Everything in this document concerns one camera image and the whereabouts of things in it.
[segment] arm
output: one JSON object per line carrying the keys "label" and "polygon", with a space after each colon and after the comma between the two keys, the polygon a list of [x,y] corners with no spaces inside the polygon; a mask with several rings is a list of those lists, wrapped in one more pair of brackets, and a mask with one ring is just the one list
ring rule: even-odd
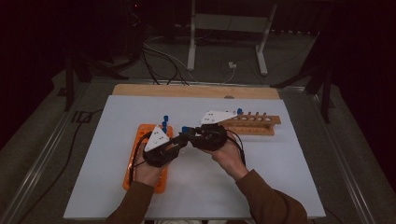
{"label": "arm", "polygon": [[256,223],[307,223],[303,206],[290,196],[271,189],[256,171],[250,171],[236,181],[236,185],[247,198]]}
{"label": "arm", "polygon": [[204,150],[212,155],[221,168],[231,176],[246,196],[250,212],[256,223],[306,223],[303,206],[290,196],[271,189],[256,171],[249,171],[242,163],[237,147],[231,142],[217,151]]}
{"label": "arm", "polygon": [[[139,148],[136,164],[144,161],[143,148]],[[163,167],[157,168],[147,163],[135,167],[134,181],[131,183],[120,206],[106,219],[106,224],[140,224],[149,209],[154,187],[157,184]]]}

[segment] gray floor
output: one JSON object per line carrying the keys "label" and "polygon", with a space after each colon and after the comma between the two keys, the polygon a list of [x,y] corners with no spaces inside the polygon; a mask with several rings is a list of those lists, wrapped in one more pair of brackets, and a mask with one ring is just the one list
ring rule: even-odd
{"label": "gray floor", "polygon": [[[253,49],[259,40],[258,35],[232,45],[200,46],[197,49],[195,71],[189,74],[181,63],[178,63],[179,69],[190,84],[265,87],[296,75],[315,42],[315,38],[308,35],[270,35],[264,49],[269,74],[263,77],[259,74]],[[178,58],[184,64],[187,63],[187,37],[178,37],[171,41],[151,36],[146,44]],[[172,64],[149,56],[148,61],[160,75],[171,77],[174,74]],[[228,68],[228,62],[236,62],[235,73],[229,82],[222,83],[233,74],[232,69]],[[152,83],[149,72],[142,63],[135,64],[121,74],[130,77],[128,81],[122,82]],[[66,162],[73,135],[78,127],[76,123],[70,122],[74,112],[103,108],[114,86],[121,83],[96,74],[90,84],[82,83],[76,87],[77,101],[72,110],[65,113],[65,99],[56,96],[58,90],[64,87],[64,72],[53,81],[55,90],[0,151],[2,215],[18,194],[18,187],[35,158],[43,148],[53,144],[51,159],[44,172],[39,174],[36,187],[30,197],[27,197],[26,204],[20,206],[23,208],[21,214],[33,206]],[[306,81],[304,79],[294,83],[280,91],[280,95],[290,112],[320,199],[326,208],[327,216],[316,219],[315,223],[396,223],[395,193],[380,171],[339,91],[332,86],[332,108],[329,110],[331,123],[326,124],[318,114],[318,97],[303,92]],[[72,159],[66,170],[22,223],[101,223],[97,220],[63,219],[64,209],[99,118],[100,114],[96,114],[90,123],[80,127],[73,146]],[[59,136],[51,136],[55,130],[60,130],[57,125],[65,120],[66,125]]]}

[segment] table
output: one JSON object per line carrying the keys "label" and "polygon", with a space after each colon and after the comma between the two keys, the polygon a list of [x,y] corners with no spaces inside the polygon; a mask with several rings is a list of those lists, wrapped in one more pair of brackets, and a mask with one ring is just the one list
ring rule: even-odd
{"label": "table", "polygon": [[277,7],[275,1],[271,0],[271,3],[273,3],[273,5],[267,17],[246,17],[196,13],[195,0],[192,0],[190,49],[187,69],[189,71],[193,71],[195,66],[195,29],[253,32],[262,33],[262,42],[256,46],[256,55],[260,68],[260,74],[266,76],[268,74],[268,69],[262,51],[270,33],[272,21],[274,19]]}
{"label": "table", "polygon": [[[168,113],[174,129],[195,127],[207,106],[225,109],[230,103],[248,110],[270,105],[267,113],[280,113],[282,124],[275,136],[241,136],[247,168],[300,201],[309,217],[324,217],[288,112],[275,89],[120,84],[107,100],[64,218],[105,218],[117,208],[125,194],[122,180],[139,122],[161,122],[163,113]],[[166,190],[153,196],[146,219],[197,218],[239,219],[250,214],[232,179],[210,156],[187,146],[170,164]]]}

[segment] white metal frame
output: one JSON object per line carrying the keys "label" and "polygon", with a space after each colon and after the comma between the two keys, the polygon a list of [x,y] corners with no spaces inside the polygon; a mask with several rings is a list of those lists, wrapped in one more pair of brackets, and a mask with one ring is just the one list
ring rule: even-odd
{"label": "white metal frame", "polygon": [[[256,46],[256,55],[257,61],[260,67],[260,74],[263,76],[268,75],[267,66],[265,64],[264,56],[262,54],[265,43],[267,41],[268,35],[271,30],[272,21],[274,19],[274,15],[276,12],[277,4],[273,4],[270,14],[266,18],[257,18],[257,17],[237,17],[237,16],[225,16],[225,15],[208,15],[208,14],[197,14],[195,12],[195,0],[191,0],[191,37],[190,37],[190,50],[189,50],[189,59],[187,62],[187,69],[189,71],[194,70],[195,66],[195,29],[211,29],[211,30],[232,30],[232,31],[244,31],[244,32],[262,32],[262,42]],[[214,19],[213,22],[224,20],[232,20],[236,18],[239,22],[240,26],[237,24],[231,26],[229,23],[227,29],[220,28],[220,26],[216,26],[216,24],[205,23],[208,20]]]}

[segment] white tabletop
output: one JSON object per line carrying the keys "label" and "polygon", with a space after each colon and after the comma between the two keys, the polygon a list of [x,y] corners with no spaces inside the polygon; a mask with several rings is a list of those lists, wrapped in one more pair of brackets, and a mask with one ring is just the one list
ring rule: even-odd
{"label": "white tabletop", "polygon": [[[309,217],[325,213],[282,100],[109,96],[64,218],[108,217],[120,204],[122,181],[141,123],[198,127],[208,110],[266,112],[282,121],[274,136],[241,135],[247,168],[298,200]],[[147,219],[249,218],[245,197],[210,156],[188,145],[169,166],[165,192],[154,194]]]}

